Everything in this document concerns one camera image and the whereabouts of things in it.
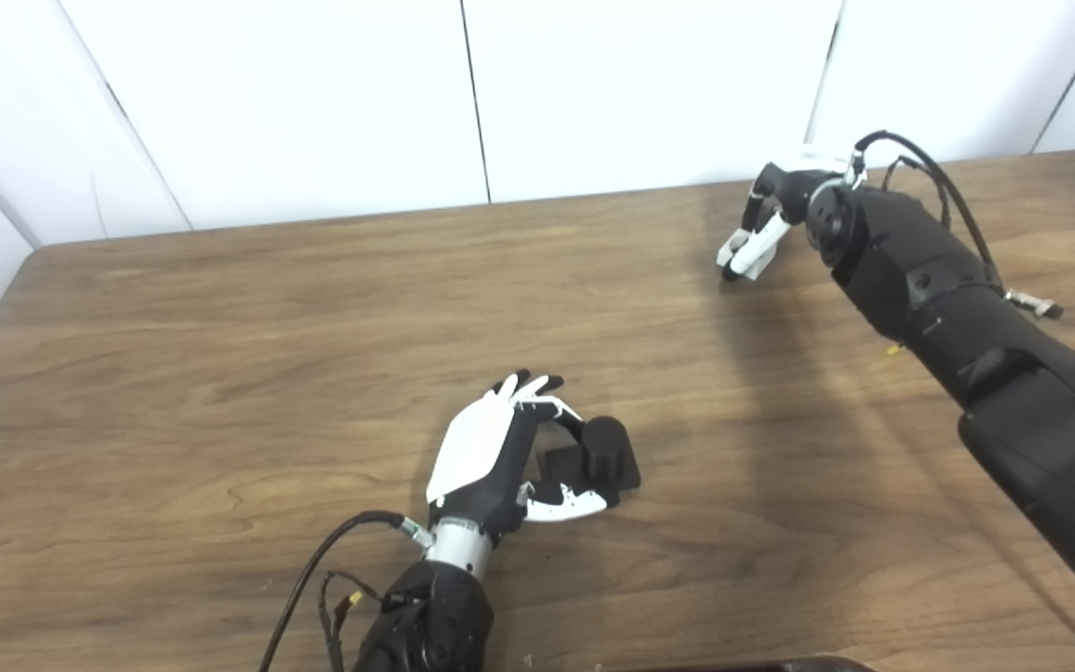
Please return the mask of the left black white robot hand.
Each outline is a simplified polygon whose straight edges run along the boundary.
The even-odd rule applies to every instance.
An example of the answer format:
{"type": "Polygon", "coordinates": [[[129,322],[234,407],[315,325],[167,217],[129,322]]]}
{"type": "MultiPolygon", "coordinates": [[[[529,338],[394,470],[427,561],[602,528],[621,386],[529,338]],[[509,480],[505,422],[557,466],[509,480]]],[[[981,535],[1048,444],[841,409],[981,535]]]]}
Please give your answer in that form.
{"type": "Polygon", "coordinates": [[[555,424],[583,437],[586,421],[555,394],[564,383],[520,369],[454,416],[426,486],[431,526],[467,521],[498,546],[526,521],[571,521],[620,505],[610,486],[526,477],[540,427],[555,424]]]}

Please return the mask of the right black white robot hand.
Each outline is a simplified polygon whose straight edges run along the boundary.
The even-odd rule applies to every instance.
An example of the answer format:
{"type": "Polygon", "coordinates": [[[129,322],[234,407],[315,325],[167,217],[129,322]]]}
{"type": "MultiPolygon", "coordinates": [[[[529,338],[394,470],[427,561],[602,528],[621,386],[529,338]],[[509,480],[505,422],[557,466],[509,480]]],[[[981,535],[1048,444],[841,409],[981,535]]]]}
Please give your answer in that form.
{"type": "Polygon", "coordinates": [[[857,187],[865,178],[861,154],[850,159],[803,151],[763,166],[752,180],[739,229],[721,244],[716,264],[723,280],[754,281],[772,263],[782,238],[803,224],[826,188],[857,187]]]}

